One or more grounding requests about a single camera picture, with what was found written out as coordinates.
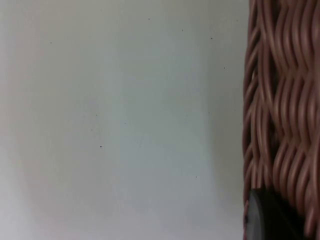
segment wicker basket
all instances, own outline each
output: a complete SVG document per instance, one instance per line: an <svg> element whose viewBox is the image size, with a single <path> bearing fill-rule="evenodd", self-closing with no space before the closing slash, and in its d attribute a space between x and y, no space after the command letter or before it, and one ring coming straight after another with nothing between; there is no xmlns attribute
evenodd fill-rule
<svg viewBox="0 0 320 240"><path fill-rule="evenodd" d="M243 83L243 201L267 188L320 239L320 0L250 0Z"/></svg>

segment woven wicker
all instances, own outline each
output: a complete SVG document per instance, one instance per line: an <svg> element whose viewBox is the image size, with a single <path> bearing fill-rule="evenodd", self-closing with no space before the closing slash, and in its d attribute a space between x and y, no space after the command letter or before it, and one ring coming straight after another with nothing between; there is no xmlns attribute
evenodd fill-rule
<svg viewBox="0 0 320 240"><path fill-rule="evenodd" d="M272 189L320 239L320 0L250 0L243 201Z"/></svg>

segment wall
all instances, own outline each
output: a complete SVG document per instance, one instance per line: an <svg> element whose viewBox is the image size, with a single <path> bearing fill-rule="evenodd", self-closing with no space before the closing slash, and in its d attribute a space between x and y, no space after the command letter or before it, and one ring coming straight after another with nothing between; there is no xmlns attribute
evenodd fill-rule
<svg viewBox="0 0 320 240"><path fill-rule="evenodd" d="M2 0L0 239L241 239L248 9Z"/></svg>

